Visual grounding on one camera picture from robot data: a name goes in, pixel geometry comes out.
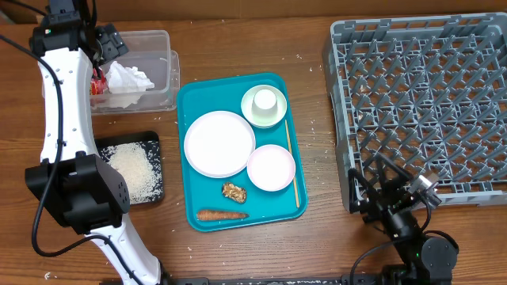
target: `white plate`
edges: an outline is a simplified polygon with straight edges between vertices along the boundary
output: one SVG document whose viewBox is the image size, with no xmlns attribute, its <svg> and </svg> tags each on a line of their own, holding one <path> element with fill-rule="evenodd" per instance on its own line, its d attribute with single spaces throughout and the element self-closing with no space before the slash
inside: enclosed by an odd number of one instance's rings
<svg viewBox="0 0 507 285">
<path fill-rule="evenodd" d="M 248 160 L 248 178 L 264 191 L 280 191 L 295 175 L 295 161 L 281 146 L 265 145 L 256 149 Z"/>
<path fill-rule="evenodd" d="M 233 112 L 204 114 L 192 123 L 185 135 L 184 151 L 189 164 L 211 178 L 239 173 L 254 150 L 254 130 Z"/>
</svg>

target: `clear plastic container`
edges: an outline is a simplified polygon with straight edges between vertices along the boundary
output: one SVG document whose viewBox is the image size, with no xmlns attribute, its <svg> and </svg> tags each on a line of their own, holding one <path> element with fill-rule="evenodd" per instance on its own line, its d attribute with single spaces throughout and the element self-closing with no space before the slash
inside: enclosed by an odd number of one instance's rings
<svg viewBox="0 0 507 285">
<path fill-rule="evenodd" d="M 180 63 L 177 53 L 170 49 L 169 34 L 163 30 L 154 30 L 121 32 L 120 35 L 129 52 L 115 60 L 123 67 L 138 67 L 155 87 L 144 92 L 90 95 L 92 113 L 97 115 L 174 110 L 176 95 L 180 89 Z M 109 71 L 111 63 L 101 66 L 104 74 Z"/>
</svg>

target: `white ceramic cup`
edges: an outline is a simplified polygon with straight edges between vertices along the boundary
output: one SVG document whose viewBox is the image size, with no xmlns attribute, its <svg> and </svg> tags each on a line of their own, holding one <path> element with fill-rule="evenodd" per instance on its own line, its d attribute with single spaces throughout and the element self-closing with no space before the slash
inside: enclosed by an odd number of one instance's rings
<svg viewBox="0 0 507 285">
<path fill-rule="evenodd" d="M 252 102 L 252 114 L 260 120 L 270 120 L 276 116 L 276 95 L 269 89 L 261 89 L 255 93 Z"/>
</svg>

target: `teal tray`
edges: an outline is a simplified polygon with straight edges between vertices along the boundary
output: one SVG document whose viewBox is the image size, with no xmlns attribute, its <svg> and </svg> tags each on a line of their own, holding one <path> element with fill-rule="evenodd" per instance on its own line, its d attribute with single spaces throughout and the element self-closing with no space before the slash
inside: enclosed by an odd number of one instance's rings
<svg viewBox="0 0 507 285">
<path fill-rule="evenodd" d="M 266 192 L 257 188 L 248 178 L 246 168 L 240 173 L 223 179 L 209 178 L 199 174 L 190 166 L 185 157 L 183 142 L 190 125 L 200 116 L 213 111 L 229 111 L 242 116 L 241 99 L 245 92 L 257 85 L 266 84 L 278 88 L 287 98 L 288 110 L 285 120 L 291 137 L 292 155 L 295 160 L 295 177 L 299 193 L 299 208 L 295 205 L 294 184 L 278 192 Z M 308 205 L 307 189 L 304 182 L 301 157 L 295 137 L 294 121 L 288 101 L 284 80 L 273 73 L 222 78 L 185 85 L 177 95 L 177 120 L 180 135 L 181 170 L 187 219 L 190 226 L 201 232 L 226 230 L 241 226 L 252 226 L 267 222 L 277 222 L 298 218 Z M 266 144 L 276 144 L 288 149 L 285 120 L 268 129 L 253 128 L 256 148 Z M 225 198 L 222 185 L 230 181 L 246 189 L 244 204 Z M 199 210 L 214 209 L 239 211 L 250 215 L 243 220 L 202 222 L 197 220 Z"/>
</svg>

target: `white tissue paper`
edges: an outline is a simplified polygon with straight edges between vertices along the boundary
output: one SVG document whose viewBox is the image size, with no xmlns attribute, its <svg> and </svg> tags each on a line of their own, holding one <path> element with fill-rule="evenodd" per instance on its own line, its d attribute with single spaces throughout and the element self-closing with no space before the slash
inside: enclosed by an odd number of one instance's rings
<svg viewBox="0 0 507 285">
<path fill-rule="evenodd" d="M 155 84 L 150 81 L 144 72 L 139 71 L 136 66 L 132 68 L 123 67 L 117 61 L 111 63 L 105 78 L 107 79 L 109 92 L 112 94 L 143 92 L 155 87 Z M 103 105 L 108 105 L 110 108 L 127 108 L 129 105 L 137 103 L 141 96 L 111 97 Z"/>
</svg>

